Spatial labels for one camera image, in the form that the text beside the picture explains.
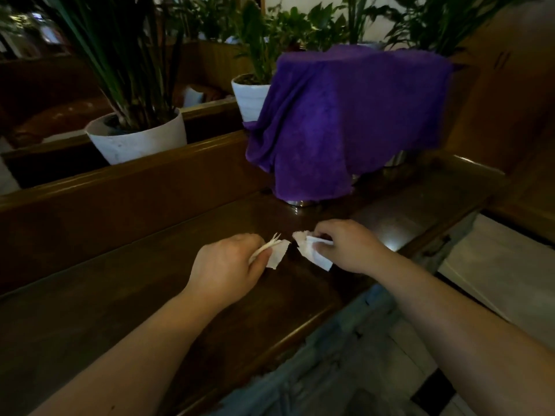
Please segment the person's right hand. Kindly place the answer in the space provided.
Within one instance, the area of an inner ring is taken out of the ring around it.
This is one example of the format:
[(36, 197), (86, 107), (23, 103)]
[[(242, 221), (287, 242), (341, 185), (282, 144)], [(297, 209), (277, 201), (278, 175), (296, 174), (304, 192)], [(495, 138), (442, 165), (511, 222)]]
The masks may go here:
[(396, 255), (382, 244), (373, 233), (353, 220), (331, 219), (322, 222), (343, 222), (340, 246), (315, 244), (323, 257), (341, 269), (368, 276), (379, 276), (391, 270)]

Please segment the person's left hand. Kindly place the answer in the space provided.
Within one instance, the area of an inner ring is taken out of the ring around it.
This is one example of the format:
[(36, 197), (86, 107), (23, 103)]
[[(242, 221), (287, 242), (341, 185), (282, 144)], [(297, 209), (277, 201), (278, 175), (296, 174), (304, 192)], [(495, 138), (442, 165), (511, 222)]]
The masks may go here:
[(249, 258), (264, 245), (253, 233), (242, 233), (203, 246), (195, 258), (184, 297), (197, 309), (217, 314), (241, 300), (259, 278), (248, 278)]

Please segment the torn white paper piece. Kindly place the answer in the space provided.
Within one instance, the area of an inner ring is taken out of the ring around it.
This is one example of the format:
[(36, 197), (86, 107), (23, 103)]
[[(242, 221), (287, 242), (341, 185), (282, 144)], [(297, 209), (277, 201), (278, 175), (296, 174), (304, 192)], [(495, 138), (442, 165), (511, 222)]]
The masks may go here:
[(281, 263), (281, 260), (284, 258), (290, 245), (290, 241), (286, 239), (281, 239), (280, 237), (280, 233), (275, 233), (269, 242), (261, 246), (251, 255), (248, 264), (251, 265), (261, 252), (270, 250), (271, 255), (267, 262), (266, 268), (275, 270), (277, 266)]

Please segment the person's right forearm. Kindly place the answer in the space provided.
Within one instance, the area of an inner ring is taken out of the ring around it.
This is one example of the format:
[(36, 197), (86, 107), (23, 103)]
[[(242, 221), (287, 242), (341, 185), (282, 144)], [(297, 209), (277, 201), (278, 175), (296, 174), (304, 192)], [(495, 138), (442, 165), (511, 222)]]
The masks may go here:
[(477, 416), (555, 416), (555, 352), (388, 249), (365, 264)]

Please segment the person's left forearm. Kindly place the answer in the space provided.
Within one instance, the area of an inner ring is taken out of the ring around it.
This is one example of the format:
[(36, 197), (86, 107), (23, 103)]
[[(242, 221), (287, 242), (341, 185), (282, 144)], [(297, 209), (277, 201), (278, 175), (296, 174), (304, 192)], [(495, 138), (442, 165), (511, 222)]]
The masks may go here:
[(192, 343), (218, 310), (179, 294), (29, 416), (154, 416)]

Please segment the purple towel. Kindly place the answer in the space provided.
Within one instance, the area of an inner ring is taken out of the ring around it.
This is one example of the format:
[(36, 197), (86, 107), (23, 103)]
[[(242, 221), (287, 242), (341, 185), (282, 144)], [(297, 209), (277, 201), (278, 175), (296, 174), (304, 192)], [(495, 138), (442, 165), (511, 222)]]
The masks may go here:
[(440, 145), (454, 70), (441, 55), (336, 45), (276, 66), (258, 120), (245, 123), (246, 160), (274, 175), (281, 200), (348, 195), (353, 176)]

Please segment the small white plant pot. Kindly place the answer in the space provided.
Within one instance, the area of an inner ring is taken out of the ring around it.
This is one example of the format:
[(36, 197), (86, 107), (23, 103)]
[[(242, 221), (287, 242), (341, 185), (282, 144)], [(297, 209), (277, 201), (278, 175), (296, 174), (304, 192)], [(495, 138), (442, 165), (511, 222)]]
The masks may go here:
[(243, 74), (232, 79), (232, 90), (243, 122), (258, 120), (270, 87), (270, 84), (259, 84), (253, 74)]

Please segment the large white plant pot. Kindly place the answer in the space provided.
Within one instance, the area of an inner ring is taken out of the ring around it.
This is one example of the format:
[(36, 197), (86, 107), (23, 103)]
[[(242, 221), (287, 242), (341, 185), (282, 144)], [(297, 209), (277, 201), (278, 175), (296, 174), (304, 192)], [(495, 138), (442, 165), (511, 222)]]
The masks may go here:
[(188, 143), (179, 109), (174, 111), (170, 121), (144, 131), (124, 132), (115, 127), (116, 122), (117, 116), (112, 113), (91, 121), (84, 129), (109, 165), (180, 148)]

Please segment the green leafy plant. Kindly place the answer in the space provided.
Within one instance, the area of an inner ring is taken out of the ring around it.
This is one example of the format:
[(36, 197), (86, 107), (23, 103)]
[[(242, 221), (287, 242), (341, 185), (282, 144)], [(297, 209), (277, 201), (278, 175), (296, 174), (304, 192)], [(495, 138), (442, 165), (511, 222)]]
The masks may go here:
[(297, 7), (282, 9), (278, 4), (266, 14), (253, 1), (245, 2), (232, 14), (233, 37), (239, 41), (238, 57), (251, 61), (252, 70), (233, 79), (242, 85), (269, 85), (278, 58), (289, 52), (325, 52), (347, 42), (348, 26), (343, 13), (346, 4), (314, 6), (309, 13)]

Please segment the brown wooden cabinet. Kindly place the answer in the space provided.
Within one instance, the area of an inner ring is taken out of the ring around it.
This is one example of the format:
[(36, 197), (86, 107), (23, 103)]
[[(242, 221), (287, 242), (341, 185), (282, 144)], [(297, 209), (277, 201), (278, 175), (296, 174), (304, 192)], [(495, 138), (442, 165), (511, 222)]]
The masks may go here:
[(555, 104), (555, 0), (503, 9), (466, 47), (480, 74), (443, 148), (510, 173)]

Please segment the broad leaf green plant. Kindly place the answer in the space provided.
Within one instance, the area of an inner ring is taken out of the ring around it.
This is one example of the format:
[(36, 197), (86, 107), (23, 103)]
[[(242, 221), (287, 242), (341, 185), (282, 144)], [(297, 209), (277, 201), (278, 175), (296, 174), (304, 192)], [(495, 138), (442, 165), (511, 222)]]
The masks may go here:
[(366, 21), (392, 22), (379, 44), (382, 49), (407, 48), (443, 57), (465, 51), (462, 42), (505, 8), (540, 0), (342, 0), (347, 13), (349, 44), (361, 42)]

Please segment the tall green grass plant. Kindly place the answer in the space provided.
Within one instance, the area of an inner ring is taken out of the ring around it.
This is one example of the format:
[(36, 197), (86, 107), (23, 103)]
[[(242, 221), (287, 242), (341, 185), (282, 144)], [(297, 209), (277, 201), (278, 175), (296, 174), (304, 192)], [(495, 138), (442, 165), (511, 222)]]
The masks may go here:
[(34, 0), (92, 70), (118, 119), (140, 132), (176, 116), (184, 29), (155, 0)]

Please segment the brown leather sofa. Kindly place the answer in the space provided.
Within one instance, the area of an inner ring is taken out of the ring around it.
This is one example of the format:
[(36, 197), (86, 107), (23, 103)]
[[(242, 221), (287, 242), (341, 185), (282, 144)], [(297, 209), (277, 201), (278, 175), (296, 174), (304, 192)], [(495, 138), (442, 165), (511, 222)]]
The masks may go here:
[(82, 130), (110, 113), (93, 72), (76, 56), (0, 62), (0, 137), (12, 148)]

